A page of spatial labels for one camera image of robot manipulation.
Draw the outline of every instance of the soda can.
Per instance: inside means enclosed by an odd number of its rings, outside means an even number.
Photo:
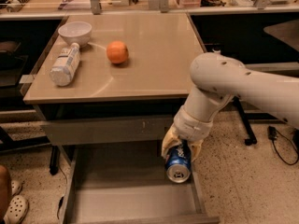
[[[168,178],[175,183],[188,180],[191,174],[191,151],[186,140],[169,149],[165,169]]]

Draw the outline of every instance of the floor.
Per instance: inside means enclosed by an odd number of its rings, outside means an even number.
[[[43,134],[34,113],[18,117],[0,116],[1,126],[14,140]],[[222,224],[299,223],[298,164],[288,166],[278,158],[267,138],[269,124],[251,125],[258,144],[247,147],[244,138],[248,136],[238,113],[222,111],[216,116],[193,166],[203,190],[206,212],[210,217],[220,217]],[[271,125],[292,138],[292,127]],[[285,138],[279,136],[276,144],[286,160],[295,160]],[[69,166],[61,156],[61,170],[51,175],[50,154],[50,146],[0,154],[0,163],[9,168],[13,179],[22,182],[21,195],[30,203],[23,224],[58,222],[58,202],[65,192],[64,174],[69,174]]]

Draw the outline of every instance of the white bowl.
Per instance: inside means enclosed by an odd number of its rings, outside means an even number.
[[[81,47],[84,47],[91,39],[92,26],[84,21],[73,21],[61,26],[58,29],[58,34],[67,45],[78,43]]]

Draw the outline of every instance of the plug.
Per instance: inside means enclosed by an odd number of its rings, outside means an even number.
[[[268,127],[268,138],[272,141],[278,138],[277,129],[273,126]]]

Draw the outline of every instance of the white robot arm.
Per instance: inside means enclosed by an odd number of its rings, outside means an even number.
[[[194,161],[215,115],[234,96],[299,128],[299,78],[252,71],[242,62],[218,53],[196,57],[191,65],[191,78],[195,86],[163,140],[163,157],[170,147],[184,139]]]

